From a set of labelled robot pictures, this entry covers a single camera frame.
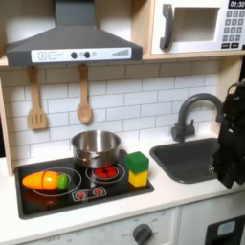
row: faucet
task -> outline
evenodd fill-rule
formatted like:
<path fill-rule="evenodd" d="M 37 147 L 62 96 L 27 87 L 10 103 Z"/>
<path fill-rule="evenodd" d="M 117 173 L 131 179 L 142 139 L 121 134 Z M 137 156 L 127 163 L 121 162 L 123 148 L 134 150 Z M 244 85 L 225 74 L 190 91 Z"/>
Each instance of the faucet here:
<path fill-rule="evenodd" d="M 205 93 L 191 96 L 182 104 L 179 112 L 178 122 L 171 128 L 172 139 L 175 142 L 183 143 L 185 141 L 186 136 L 195 134 L 194 120 L 191 120 L 190 125 L 186 125 L 186 115 L 189 107 L 200 100 L 208 100 L 212 102 L 217 108 L 216 121 L 218 123 L 222 122 L 224 117 L 222 111 L 222 102 L 218 97 Z"/>

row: toy vegetable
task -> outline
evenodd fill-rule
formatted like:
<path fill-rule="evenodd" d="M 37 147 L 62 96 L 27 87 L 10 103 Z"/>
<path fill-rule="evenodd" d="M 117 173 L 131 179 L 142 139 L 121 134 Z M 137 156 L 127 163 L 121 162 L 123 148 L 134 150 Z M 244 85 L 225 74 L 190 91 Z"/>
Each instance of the toy vegetable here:
<path fill-rule="evenodd" d="M 65 190 L 68 186 L 68 177 L 66 174 L 43 171 L 26 176 L 22 184 L 27 188 L 38 190 Z"/>

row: stove control button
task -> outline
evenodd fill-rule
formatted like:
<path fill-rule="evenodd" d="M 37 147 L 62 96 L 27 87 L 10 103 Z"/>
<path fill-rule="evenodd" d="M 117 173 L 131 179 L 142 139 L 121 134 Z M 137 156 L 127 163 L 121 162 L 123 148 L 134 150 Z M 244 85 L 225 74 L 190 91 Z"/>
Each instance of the stove control button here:
<path fill-rule="evenodd" d="M 77 54 L 77 53 L 75 53 L 75 52 L 72 52 L 72 53 L 71 53 L 71 57 L 72 57 L 73 59 L 75 59 L 75 58 L 77 58 L 77 57 L 78 57 L 78 54 Z"/>
<path fill-rule="evenodd" d="M 103 190 L 102 189 L 94 189 L 93 194 L 94 195 L 102 195 L 103 194 Z"/>
<path fill-rule="evenodd" d="M 84 197 L 86 197 L 86 194 L 83 192 L 77 194 L 78 199 L 83 199 Z"/>
<path fill-rule="evenodd" d="M 85 52 L 85 53 L 84 53 L 84 56 L 85 56 L 86 58 L 89 58 L 89 57 L 90 57 L 90 53 L 89 53 L 89 52 Z"/>
<path fill-rule="evenodd" d="M 147 224 L 137 226 L 133 231 L 133 237 L 137 244 L 145 244 L 152 236 L 152 230 Z"/>

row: black stovetop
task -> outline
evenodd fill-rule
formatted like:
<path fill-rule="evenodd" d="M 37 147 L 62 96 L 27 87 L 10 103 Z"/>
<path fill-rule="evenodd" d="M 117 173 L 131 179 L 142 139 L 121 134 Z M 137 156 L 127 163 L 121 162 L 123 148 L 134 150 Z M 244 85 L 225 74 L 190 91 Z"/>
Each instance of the black stovetop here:
<path fill-rule="evenodd" d="M 29 219 L 47 214 L 121 199 L 154 191 L 152 185 L 135 188 L 128 182 L 124 150 L 117 164 L 107 169 L 90 169 L 76 165 L 73 158 L 17 167 L 15 170 L 19 216 Z M 67 190 L 37 191 L 27 189 L 22 180 L 39 171 L 65 173 L 69 178 Z"/>

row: sink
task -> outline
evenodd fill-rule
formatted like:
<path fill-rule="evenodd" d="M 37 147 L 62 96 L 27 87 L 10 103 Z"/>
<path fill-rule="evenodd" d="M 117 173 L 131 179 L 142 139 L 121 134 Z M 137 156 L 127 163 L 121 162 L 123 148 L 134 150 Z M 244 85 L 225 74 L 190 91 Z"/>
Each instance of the sink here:
<path fill-rule="evenodd" d="M 209 166 L 217 149 L 217 139 L 209 138 L 155 146 L 150 150 L 150 155 L 174 181 L 194 184 L 216 179 L 216 174 L 209 171 Z"/>

